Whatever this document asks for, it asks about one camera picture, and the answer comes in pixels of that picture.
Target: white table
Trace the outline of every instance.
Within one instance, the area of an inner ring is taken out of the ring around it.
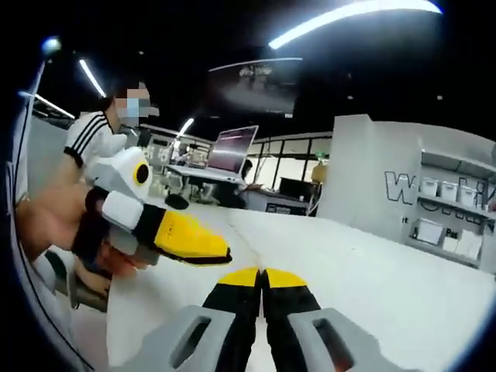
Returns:
[[[161,258],[136,278],[115,279],[108,300],[111,366],[134,357],[143,337],[183,306],[201,305],[221,276],[253,265],[303,277],[323,308],[335,308],[374,335],[382,354],[404,368],[448,368],[478,334],[493,305],[491,275],[330,220],[190,208],[222,232],[232,264],[191,267]],[[263,319],[257,328],[246,370],[273,371]]]

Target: gray plastic part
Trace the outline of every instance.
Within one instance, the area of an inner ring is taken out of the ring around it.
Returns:
[[[138,245],[136,252],[134,253],[134,257],[141,259],[149,265],[155,266],[156,264],[158,264],[160,254],[140,244]]]
[[[117,247],[122,253],[134,256],[149,265],[155,266],[158,263],[160,254],[139,244],[130,232],[112,225],[108,237],[112,246]]]
[[[336,371],[331,356],[315,327],[322,320],[329,322],[350,353],[353,366],[347,372],[405,371],[381,355],[379,342],[372,335],[333,308],[290,314],[288,320],[298,337],[308,372]]]
[[[112,246],[118,247],[124,254],[132,256],[136,253],[138,241],[130,232],[127,232],[116,225],[112,225],[110,226],[108,237],[108,241]]]
[[[235,314],[200,306],[188,306],[173,319],[155,329],[143,340],[138,354],[114,371],[136,372],[215,372],[220,352]],[[208,322],[205,332],[192,354],[181,365],[175,365],[181,351],[197,326]]]

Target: laptop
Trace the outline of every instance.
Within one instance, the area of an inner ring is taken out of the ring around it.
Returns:
[[[247,126],[221,132],[210,150],[205,169],[175,165],[167,168],[183,176],[241,184],[241,170],[257,131],[258,126]]]

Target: black ceiling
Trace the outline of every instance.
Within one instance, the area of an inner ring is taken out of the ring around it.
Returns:
[[[98,96],[78,66],[84,57],[104,87],[124,75],[145,81],[160,107],[154,125],[179,130],[200,112],[189,133],[209,139],[248,122],[260,124],[259,136],[326,131],[335,115],[363,112],[373,119],[496,135],[487,93],[494,76],[488,60],[491,24],[480,5],[435,2],[443,15],[362,15],[277,51],[267,46],[300,22],[349,2],[140,2],[65,9],[65,17],[43,9],[36,31],[60,35],[63,49],[46,66],[39,93],[74,114],[88,107]],[[275,57],[303,58],[292,119],[198,109],[207,95],[209,68]]]

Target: fluorescent light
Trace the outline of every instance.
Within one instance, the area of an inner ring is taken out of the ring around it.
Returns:
[[[46,116],[46,117],[48,116],[48,114],[46,114],[45,112],[42,112],[42,111],[40,111],[40,110],[35,110],[35,109],[33,109],[33,111],[34,111],[36,114],[40,114],[40,115],[43,115],[43,116]]]
[[[195,121],[195,119],[193,119],[193,118],[189,118],[188,120],[186,120],[186,123],[183,125],[183,127],[181,128],[181,130],[177,134],[177,137],[182,136],[188,130],[188,128],[191,126],[191,124],[193,124],[194,121]]]
[[[36,98],[38,98],[41,102],[43,102],[45,105],[50,106],[52,109],[56,109],[58,112],[63,113],[66,116],[69,116],[71,119],[75,119],[74,115],[70,114],[69,112],[63,110],[59,106],[55,105],[54,103],[48,101],[47,99],[43,98],[41,95],[35,95]]]
[[[91,73],[88,65],[86,64],[86,61],[85,60],[79,60],[79,64],[81,65],[81,67],[83,67],[84,73],[88,77],[89,81],[93,84],[93,86],[95,87],[95,89],[98,91],[98,93],[100,93],[100,95],[102,97],[106,97],[107,95],[103,91],[102,87],[100,87],[100,85],[96,81],[95,76],[93,76],[93,74]]]
[[[287,31],[284,35],[269,43],[272,49],[279,49],[286,43],[318,29],[329,23],[339,21],[340,19],[358,16],[372,12],[383,10],[423,10],[426,12],[434,12],[442,14],[441,10],[431,2],[426,0],[369,0],[365,2],[354,2],[353,4],[342,6],[330,12],[319,15],[313,19],[303,22],[301,25]]]
[[[264,62],[277,62],[279,60],[303,60],[301,57],[282,57],[282,58],[267,58],[265,60],[247,60],[245,62],[238,62],[236,64],[227,64],[225,66],[214,67],[208,70],[208,72],[222,70],[224,68],[243,66],[244,64],[262,64]]]

